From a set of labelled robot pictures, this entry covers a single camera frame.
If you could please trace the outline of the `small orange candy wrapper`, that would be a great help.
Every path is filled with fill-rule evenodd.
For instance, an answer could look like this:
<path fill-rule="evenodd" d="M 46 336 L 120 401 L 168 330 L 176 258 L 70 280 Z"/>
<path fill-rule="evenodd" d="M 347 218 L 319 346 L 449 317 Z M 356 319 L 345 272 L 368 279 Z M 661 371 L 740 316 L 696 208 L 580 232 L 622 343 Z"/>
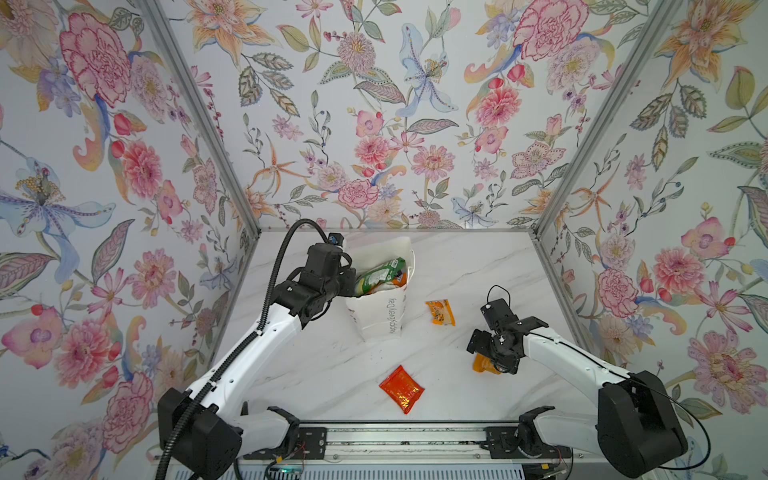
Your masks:
<path fill-rule="evenodd" d="M 494 366 L 493 362 L 481 354 L 475 355 L 472 369 L 477 373 L 491 373 L 494 375 L 501 374 L 501 372 Z"/>

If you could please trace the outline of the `green Fox's candy bag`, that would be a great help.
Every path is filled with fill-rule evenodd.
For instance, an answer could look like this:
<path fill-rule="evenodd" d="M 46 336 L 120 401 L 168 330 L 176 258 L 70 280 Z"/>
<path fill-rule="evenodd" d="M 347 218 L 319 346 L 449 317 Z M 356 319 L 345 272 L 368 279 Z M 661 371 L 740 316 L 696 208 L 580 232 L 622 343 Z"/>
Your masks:
<path fill-rule="evenodd" d="M 362 273 L 355 280 L 354 296 L 363 297 L 378 292 L 399 289 L 392 284 L 392 280 L 403 269 L 407 269 L 407 263 L 404 258 L 397 257 Z"/>

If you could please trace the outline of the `white paper bag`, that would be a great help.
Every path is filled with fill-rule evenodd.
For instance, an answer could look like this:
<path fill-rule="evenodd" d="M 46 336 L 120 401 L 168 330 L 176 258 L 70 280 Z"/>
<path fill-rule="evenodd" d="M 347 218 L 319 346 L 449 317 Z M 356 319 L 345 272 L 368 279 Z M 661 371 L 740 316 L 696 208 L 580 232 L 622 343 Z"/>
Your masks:
<path fill-rule="evenodd" d="M 349 254 L 358 275 L 397 257 L 404 258 L 407 263 L 408 282 L 415 273 L 415 252 L 407 236 L 352 249 Z M 346 309 L 365 342 L 385 341 L 401 336 L 408 282 L 403 288 L 345 300 Z"/>

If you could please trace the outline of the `orange Fox's candy bag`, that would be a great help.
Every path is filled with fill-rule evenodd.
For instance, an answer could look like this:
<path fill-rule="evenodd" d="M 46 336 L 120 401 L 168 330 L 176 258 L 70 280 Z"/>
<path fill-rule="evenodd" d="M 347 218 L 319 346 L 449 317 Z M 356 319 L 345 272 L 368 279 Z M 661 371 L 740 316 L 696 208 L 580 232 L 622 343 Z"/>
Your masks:
<path fill-rule="evenodd" d="M 396 288 L 403 288 L 407 285 L 408 282 L 408 270 L 403 269 L 401 270 L 398 275 L 392 280 L 392 284 Z"/>

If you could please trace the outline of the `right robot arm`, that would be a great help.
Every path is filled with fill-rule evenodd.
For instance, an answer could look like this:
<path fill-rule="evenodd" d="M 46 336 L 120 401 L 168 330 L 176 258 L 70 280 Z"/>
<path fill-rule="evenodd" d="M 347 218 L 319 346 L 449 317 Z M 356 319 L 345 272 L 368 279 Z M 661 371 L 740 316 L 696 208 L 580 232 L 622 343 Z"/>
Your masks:
<path fill-rule="evenodd" d="M 565 340 L 536 318 L 519 318 L 503 299 L 480 308 L 486 330 L 472 333 L 467 350 L 480 354 L 502 374 L 514 375 L 524 359 L 552 370 L 590 400 L 589 414 L 567 414 L 540 406 L 518 417 L 513 429 L 489 427 L 493 457 L 519 451 L 538 458 L 567 447 L 602 456 L 629 478 L 664 466 L 688 451 L 672 399 L 660 379 L 605 362 Z"/>

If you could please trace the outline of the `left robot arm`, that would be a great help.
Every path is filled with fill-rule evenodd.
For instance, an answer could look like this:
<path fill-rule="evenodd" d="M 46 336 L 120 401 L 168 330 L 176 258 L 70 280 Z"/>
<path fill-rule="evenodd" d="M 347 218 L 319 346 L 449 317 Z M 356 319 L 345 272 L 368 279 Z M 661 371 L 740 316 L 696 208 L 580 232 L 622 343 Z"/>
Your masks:
<path fill-rule="evenodd" d="M 259 319 L 225 358 L 186 390 L 167 390 L 158 405 L 163 453 L 155 476 L 166 477 L 178 461 L 195 479 L 218 479 L 240 458 L 294 451 L 300 421 L 287 410 L 244 408 L 246 395 L 272 358 L 337 297 L 354 292 L 351 257 L 333 243 L 309 247 L 304 266 L 273 281 Z"/>

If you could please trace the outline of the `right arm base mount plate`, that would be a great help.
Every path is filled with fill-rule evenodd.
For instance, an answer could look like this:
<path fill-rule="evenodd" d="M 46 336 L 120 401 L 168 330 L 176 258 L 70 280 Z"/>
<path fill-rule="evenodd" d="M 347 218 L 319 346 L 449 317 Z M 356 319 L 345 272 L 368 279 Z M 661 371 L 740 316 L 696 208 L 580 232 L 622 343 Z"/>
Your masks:
<path fill-rule="evenodd" d="M 533 434 L 519 435 L 517 430 L 516 425 L 486 427 L 480 447 L 494 460 L 569 460 L 573 457 L 570 447 L 545 444 Z"/>

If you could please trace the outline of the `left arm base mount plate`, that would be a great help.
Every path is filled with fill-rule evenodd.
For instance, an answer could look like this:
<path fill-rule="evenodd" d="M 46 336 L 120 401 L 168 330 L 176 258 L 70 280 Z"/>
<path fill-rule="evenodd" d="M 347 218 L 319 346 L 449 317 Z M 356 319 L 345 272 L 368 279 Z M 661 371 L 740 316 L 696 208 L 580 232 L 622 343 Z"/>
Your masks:
<path fill-rule="evenodd" d="M 327 434 L 328 429 L 324 427 L 299 427 L 294 432 L 289 432 L 278 447 L 254 451 L 246 454 L 244 459 L 323 460 L 327 447 Z"/>

